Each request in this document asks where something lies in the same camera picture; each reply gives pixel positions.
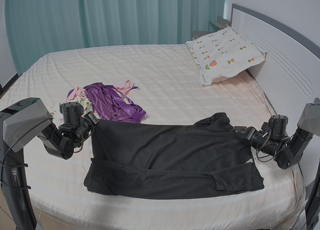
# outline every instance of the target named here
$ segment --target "white headboard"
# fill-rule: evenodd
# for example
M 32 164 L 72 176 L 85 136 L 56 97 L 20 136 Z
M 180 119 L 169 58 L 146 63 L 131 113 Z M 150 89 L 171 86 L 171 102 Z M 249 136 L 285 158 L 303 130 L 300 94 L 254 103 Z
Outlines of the white headboard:
M 237 4 L 230 25 L 267 51 L 265 62 L 249 71 L 276 113 L 288 116 L 292 135 L 305 104 L 320 97 L 320 48 L 285 24 Z M 300 161 L 306 186 L 315 179 L 319 157 L 320 137 L 314 136 Z

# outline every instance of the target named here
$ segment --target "nightstand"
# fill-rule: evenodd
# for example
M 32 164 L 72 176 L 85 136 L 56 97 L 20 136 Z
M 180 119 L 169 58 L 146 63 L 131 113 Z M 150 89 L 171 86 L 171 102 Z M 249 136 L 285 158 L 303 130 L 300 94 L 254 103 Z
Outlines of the nightstand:
M 222 18 L 221 16 L 217 16 L 217 21 L 209 21 L 211 25 L 216 28 L 216 31 L 225 28 L 227 25 L 230 25 L 230 21 Z M 205 36 L 207 34 L 211 34 L 210 31 L 192 31 L 192 40 L 196 40 L 201 36 Z

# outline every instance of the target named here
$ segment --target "bed sheet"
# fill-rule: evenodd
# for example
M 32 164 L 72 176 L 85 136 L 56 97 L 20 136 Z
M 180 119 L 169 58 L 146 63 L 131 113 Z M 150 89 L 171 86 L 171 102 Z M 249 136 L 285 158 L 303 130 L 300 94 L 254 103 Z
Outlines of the bed sheet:
M 0 110 L 27 97 L 47 108 L 70 89 L 94 82 L 134 82 L 129 97 L 146 110 L 145 124 L 194 124 L 226 112 L 232 125 L 260 129 L 270 117 L 264 94 L 246 72 L 210 86 L 185 44 L 124 45 L 54 52 L 40 58 L 0 100 Z M 47 154 L 34 138 L 24 150 L 34 207 L 79 229 L 290 229 L 305 200 L 298 165 L 287 170 L 274 161 L 256 166 L 265 188 L 239 195 L 190 200 L 146 200 L 103 196 L 83 185 L 92 157 L 91 140 L 69 160 Z

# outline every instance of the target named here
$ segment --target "pillow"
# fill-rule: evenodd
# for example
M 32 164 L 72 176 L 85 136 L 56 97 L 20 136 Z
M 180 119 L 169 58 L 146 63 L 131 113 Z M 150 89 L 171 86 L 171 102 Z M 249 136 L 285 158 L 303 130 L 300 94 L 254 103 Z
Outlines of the pillow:
M 252 40 L 243 39 L 231 27 L 186 43 L 204 85 L 236 76 L 265 60 L 265 51 Z

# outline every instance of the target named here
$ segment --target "black shirt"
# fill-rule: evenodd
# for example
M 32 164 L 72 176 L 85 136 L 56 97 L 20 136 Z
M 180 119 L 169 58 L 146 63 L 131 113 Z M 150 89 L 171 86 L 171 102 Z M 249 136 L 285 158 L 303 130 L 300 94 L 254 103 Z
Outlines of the black shirt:
M 193 125 L 100 120 L 92 134 L 88 191 L 192 199 L 263 189 L 250 145 L 226 113 Z

